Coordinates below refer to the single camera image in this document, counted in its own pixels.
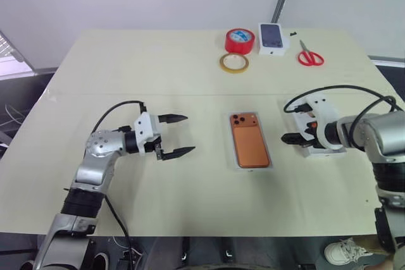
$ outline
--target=scissors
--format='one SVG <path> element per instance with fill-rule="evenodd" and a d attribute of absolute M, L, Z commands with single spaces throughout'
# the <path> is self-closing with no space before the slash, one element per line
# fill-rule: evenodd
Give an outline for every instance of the scissors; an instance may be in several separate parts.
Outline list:
<path fill-rule="evenodd" d="M 298 54 L 298 62 L 304 66 L 321 66 L 325 62 L 319 54 L 308 50 L 302 40 L 299 41 L 303 51 Z"/>

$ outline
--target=black cable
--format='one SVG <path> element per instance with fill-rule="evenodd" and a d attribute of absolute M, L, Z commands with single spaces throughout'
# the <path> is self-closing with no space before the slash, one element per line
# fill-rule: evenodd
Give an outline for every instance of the black cable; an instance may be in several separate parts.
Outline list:
<path fill-rule="evenodd" d="M 144 104 L 142 101 L 123 101 L 123 102 L 120 102 L 120 103 L 118 103 L 118 104 L 115 104 L 115 105 L 112 106 L 111 108 L 109 108 L 109 109 L 100 117 L 100 119 L 98 120 L 98 122 L 96 123 L 96 125 L 94 125 L 94 128 L 93 128 L 93 130 L 91 131 L 91 133 L 94 133 L 94 132 L 98 129 L 99 125 L 103 122 L 103 120 L 105 119 L 105 117 L 106 117 L 110 112 L 112 112 L 113 110 L 115 110 L 116 108 L 118 108 L 118 107 L 120 107 L 120 106 L 123 106 L 124 104 L 139 104 L 140 113 L 146 112 L 145 104 Z M 121 219 L 118 217 L 117 213 L 115 212 L 114 207 L 113 207 L 111 201 L 108 199 L 108 196 L 106 195 L 104 198 L 105 198 L 105 200 L 106 200 L 106 203 L 107 203 L 107 205 L 108 205 L 108 207 L 109 207 L 111 213 L 114 215 L 115 220 L 116 220 L 117 223 L 120 225 L 120 227 L 121 227 L 121 229 L 122 229 L 122 232 L 123 232 L 124 235 L 125 235 L 125 238 L 127 239 L 128 248 L 129 248 L 128 251 L 129 251 L 129 263 L 130 263 L 130 268 L 131 268 L 131 270 L 134 270 L 134 262 L 133 262 L 134 259 L 133 259 L 133 257 L 132 257 L 131 239 L 130 239 L 130 237 L 129 237 L 128 231 L 127 231 L 126 227 L 124 226 L 124 224 L 122 223 Z"/>
<path fill-rule="evenodd" d="M 354 121 L 353 121 L 353 123 L 352 123 L 352 125 L 351 125 L 351 127 L 350 127 L 350 130 L 349 130 L 349 142 L 351 143 L 351 145 L 352 145 L 353 147 L 359 149 L 360 151 L 363 151 L 363 152 L 364 152 L 364 151 L 365 151 L 365 148 L 360 147 L 360 146 L 354 141 L 354 138 L 353 138 L 354 129 L 356 128 L 356 126 L 357 126 L 357 124 L 359 123 L 359 121 L 361 120 L 361 118 L 362 118 L 369 110 L 371 110 L 373 107 L 375 107 L 377 104 L 379 104 L 379 103 L 382 102 L 382 101 L 387 101 L 387 102 L 390 101 L 389 104 L 391 104 L 391 106 L 392 106 L 393 104 L 396 104 L 395 97 L 389 96 L 389 95 L 388 95 L 388 96 L 383 96 L 383 97 L 377 99 L 376 101 L 372 102 L 372 103 L 369 104 L 364 110 L 362 110 L 362 111 L 360 112 L 360 114 L 358 114 L 358 115 L 356 116 L 356 118 L 354 119 Z"/>
<path fill-rule="evenodd" d="M 370 93 L 370 94 L 372 94 L 372 95 L 374 95 L 374 96 L 377 96 L 378 98 L 383 98 L 383 97 L 384 97 L 384 95 L 382 95 L 382 94 L 380 94 L 380 93 L 378 93 L 378 92 L 375 92 L 375 91 L 373 91 L 373 90 L 370 90 L 370 89 L 367 89 L 367 88 L 364 88 L 364 87 L 359 87 L 359 86 L 357 86 L 357 85 L 329 85 L 329 86 L 327 86 L 327 87 L 322 87 L 322 88 L 317 88 L 317 89 L 309 90 L 309 91 L 307 91 L 307 92 L 304 92 L 304 93 L 302 93 L 302 94 L 299 94 L 298 96 L 295 96 L 293 99 L 291 99 L 291 100 L 284 106 L 283 111 L 284 111 L 285 113 L 293 113 L 294 110 L 287 110 L 287 108 L 288 108 L 294 101 L 296 101 L 296 100 L 298 100 L 298 99 L 300 99 L 300 98 L 302 98 L 302 97 L 304 97 L 304 96 L 307 96 L 307 95 L 309 95 L 309 94 L 315 93 L 315 92 L 324 91 L 324 90 L 331 90 L 331 89 L 354 89 L 354 90 L 360 90 L 360 91 L 364 91 L 364 92 Z M 389 100 L 385 100 L 385 101 L 386 101 L 388 104 L 391 105 L 391 110 L 390 110 L 390 112 L 393 111 L 394 109 L 397 109 L 398 111 L 403 111 L 399 106 L 397 106 L 396 104 L 391 103 Z"/>
<path fill-rule="evenodd" d="M 106 203 L 107 203 L 109 209 L 111 210 L 111 213 L 114 215 L 116 222 L 120 225 L 122 232 L 124 232 L 125 238 L 127 239 L 128 249 L 129 249 L 128 251 L 129 251 L 130 268 L 131 268 L 131 270 L 134 270 L 134 258 L 132 257 L 131 239 L 129 237 L 128 231 L 127 231 L 126 227 L 124 226 L 124 224 L 122 223 L 121 219 L 118 217 L 117 213 L 115 212 L 114 207 L 111 204 L 111 202 L 109 201 L 107 195 L 105 196 L 105 200 L 106 200 Z"/>

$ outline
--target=tape roll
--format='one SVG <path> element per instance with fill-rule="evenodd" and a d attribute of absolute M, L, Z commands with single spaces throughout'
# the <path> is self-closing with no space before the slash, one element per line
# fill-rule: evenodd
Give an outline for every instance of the tape roll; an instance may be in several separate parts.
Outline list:
<path fill-rule="evenodd" d="M 245 55 L 252 51 L 254 34 L 244 28 L 234 28 L 228 31 L 225 38 L 225 49 L 229 53 Z"/>
<path fill-rule="evenodd" d="M 228 73 L 242 73 L 247 70 L 249 60 L 241 54 L 229 53 L 221 57 L 220 66 Z"/>

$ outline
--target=robotic arm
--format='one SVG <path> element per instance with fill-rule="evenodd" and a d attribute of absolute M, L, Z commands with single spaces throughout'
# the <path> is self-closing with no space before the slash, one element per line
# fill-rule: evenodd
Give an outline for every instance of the robotic arm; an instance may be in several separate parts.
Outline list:
<path fill-rule="evenodd" d="M 94 242 L 87 235 L 95 231 L 97 214 L 113 177 L 116 160 L 127 154 L 148 152 L 155 152 L 158 160 L 167 160 L 190 152 L 195 147 L 183 147 L 171 153 L 164 153 L 161 148 L 159 124 L 186 119 L 176 114 L 153 116 L 144 109 L 134 123 L 134 130 L 124 126 L 115 131 L 92 133 L 62 210 L 55 215 L 37 254 L 34 270 L 88 268 Z"/>
<path fill-rule="evenodd" d="M 382 247 L 395 253 L 394 270 L 405 269 L 405 112 L 365 114 L 334 120 L 328 115 L 325 99 L 308 95 L 295 112 L 308 112 L 313 121 L 305 131 L 314 136 L 306 140 L 300 133 L 284 134 L 286 144 L 318 149 L 342 147 L 366 152 L 373 165 L 380 208 L 375 209 L 376 228 Z"/>

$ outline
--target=tabletop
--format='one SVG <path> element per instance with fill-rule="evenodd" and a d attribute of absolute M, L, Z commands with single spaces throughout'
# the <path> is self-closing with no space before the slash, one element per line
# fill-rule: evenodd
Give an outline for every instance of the tabletop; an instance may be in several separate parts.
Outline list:
<path fill-rule="evenodd" d="M 157 161 L 154 154 L 118 160 L 108 195 L 131 235 L 375 233 L 378 200 L 367 156 L 351 149 L 338 159 L 304 159 L 280 140 L 294 131 L 282 106 L 294 94 L 324 85 L 362 85 L 396 96 L 394 89 L 346 33 L 292 30 L 298 35 L 290 38 L 285 56 L 253 50 L 249 69 L 238 75 L 218 64 L 226 31 L 84 33 L 0 161 L 0 230 L 46 233 L 95 122 L 115 103 L 138 99 L 151 114 L 189 117 L 163 125 L 165 151 L 196 149 L 170 161 Z M 299 39 L 325 58 L 322 67 L 297 62 Z M 352 90 L 325 93 L 341 116 L 375 100 Z M 374 112 L 387 108 L 381 104 Z M 258 112 L 273 171 L 234 170 L 227 123 L 237 111 Z M 121 107 L 101 128 L 131 124 L 138 115 L 137 106 Z M 121 235 L 105 204 L 98 218 L 97 235 Z"/>

